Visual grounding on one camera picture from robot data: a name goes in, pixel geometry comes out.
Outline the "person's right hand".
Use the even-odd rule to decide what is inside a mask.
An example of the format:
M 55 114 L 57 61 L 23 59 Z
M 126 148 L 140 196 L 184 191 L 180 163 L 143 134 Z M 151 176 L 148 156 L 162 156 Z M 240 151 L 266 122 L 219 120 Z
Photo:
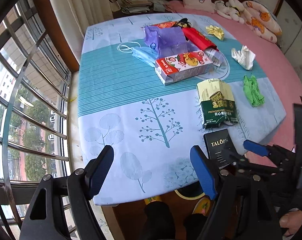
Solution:
M 280 227 L 286 229 L 284 236 L 294 235 L 302 225 L 302 211 L 290 211 L 283 215 L 280 220 Z

